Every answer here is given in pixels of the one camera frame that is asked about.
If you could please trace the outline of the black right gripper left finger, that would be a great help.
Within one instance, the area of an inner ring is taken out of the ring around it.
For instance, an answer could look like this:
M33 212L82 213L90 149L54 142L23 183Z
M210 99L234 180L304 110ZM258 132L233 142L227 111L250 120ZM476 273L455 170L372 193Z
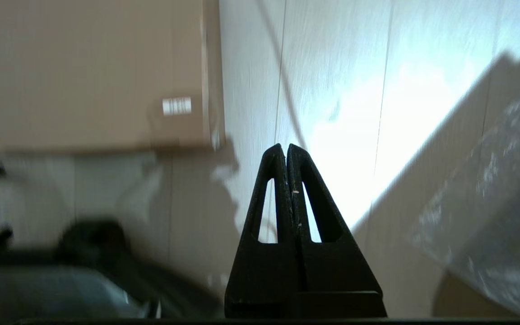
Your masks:
M224 310L227 318L303 319L306 274L302 242L308 237L293 195L291 153L281 144L261 157L237 253L229 276ZM259 239L268 182L274 181L277 242Z

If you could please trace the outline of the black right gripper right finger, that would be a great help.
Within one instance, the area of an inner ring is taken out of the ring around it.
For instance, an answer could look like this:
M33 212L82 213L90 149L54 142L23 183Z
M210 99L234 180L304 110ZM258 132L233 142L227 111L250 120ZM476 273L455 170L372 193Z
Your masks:
M287 152L299 267L289 302L302 319L386 318L383 293L308 152Z

